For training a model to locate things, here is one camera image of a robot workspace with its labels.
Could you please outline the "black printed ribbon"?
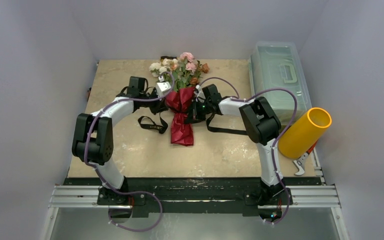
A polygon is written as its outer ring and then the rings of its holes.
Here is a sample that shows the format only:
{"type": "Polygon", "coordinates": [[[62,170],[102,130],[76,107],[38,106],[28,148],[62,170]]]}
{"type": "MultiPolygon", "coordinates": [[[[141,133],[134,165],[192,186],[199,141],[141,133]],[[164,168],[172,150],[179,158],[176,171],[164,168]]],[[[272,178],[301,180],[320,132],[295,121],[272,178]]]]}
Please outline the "black printed ribbon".
{"type": "MultiPolygon", "coordinates": [[[[210,126],[210,123],[211,121],[213,120],[213,118],[215,117],[215,114],[212,114],[209,118],[207,118],[205,120],[206,122],[206,127],[207,127],[207,130],[212,132],[212,133],[226,133],[226,134],[233,134],[233,135],[242,135],[242,136],[247,136],[247,132],[245,130],[238,130],[238,129],[228,129],[228,128],[220,128],[220,127],[213,127],[213,126],[210,126]]],[[[148,116],[141,116],[140,118],[138,118],[138,123],[139,123],[139,126],[142,128],[142,129],[146,129],[146,130],[156,130],[158,131],[159,134],[164,134],[168,128],[168,124],[166,121],[163,120],[163,118],[161,117],[161,115],[159,114],[159,120],[160,120],[160,123],[161,124],[156,124],[150,117],[148,116]],[[145,124],[145,123],[142,123],[142,120],[144,119],[147,119],[149,121],[151,121],[151,124],[145,124]]]]}

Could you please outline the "red paper flower bouquet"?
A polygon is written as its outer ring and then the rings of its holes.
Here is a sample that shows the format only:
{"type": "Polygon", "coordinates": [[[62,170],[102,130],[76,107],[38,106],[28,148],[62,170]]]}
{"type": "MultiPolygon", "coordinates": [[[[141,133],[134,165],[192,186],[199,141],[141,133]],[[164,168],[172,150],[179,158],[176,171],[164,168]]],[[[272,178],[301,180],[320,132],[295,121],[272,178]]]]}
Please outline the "red paper flower bouquet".
{"type": "Polygon", "coordinates": [[[193,127],[185,120],[202,74],[210,71],[208,64],[201,63],[190,52],[183,52],[178,57],[163,57],[153,62],[148,70],[153,77],[162,76],[165,82],[171,82],[174,77],[173,91],[165,99],[165,104],[174,113],[170,126],[170,141],[184,147],[193,146],[193,127]]]}

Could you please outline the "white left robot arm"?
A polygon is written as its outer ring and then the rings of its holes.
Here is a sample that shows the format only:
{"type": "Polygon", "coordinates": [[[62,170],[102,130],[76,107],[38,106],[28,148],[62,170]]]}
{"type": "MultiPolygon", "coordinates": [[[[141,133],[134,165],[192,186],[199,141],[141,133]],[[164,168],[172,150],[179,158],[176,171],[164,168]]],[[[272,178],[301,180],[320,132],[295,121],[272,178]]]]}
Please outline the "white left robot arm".
{"type": "Polygon", "coordinates": [[[110,190],[110,199],[118,205],[126,203],[131,192],[126,177],[119,172],[113,160],[113,128],[140,108],[159,113],[173,85],[173,81],[166,82],[161,75],[149,92],[150,85],[146,78],[132,76],[128,86],[108,105],[90,114],[81,113],[76,118],[72,154],[93,168],[102,187],[110,190]]]}

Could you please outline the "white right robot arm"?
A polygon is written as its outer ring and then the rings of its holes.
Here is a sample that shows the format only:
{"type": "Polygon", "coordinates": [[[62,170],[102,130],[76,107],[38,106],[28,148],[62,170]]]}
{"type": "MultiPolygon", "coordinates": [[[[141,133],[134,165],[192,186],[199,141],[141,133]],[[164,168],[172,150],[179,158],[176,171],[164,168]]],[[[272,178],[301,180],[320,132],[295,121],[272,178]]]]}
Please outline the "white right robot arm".
{"type": "Polygon", "coordinates": [[[216,132],[245,135],[256,144],[261,166],[259,201],[261,204],[274,203],[285,186],[276,142],[281,123],[268,100],[263,96],[251,100],[222,97],[214,84],[204,87],[203,95],[203,98],[192,99],[186,109],[185,122],[210,123],[215,115],[241,117],[244,130],[217,129],[216,132]]]}

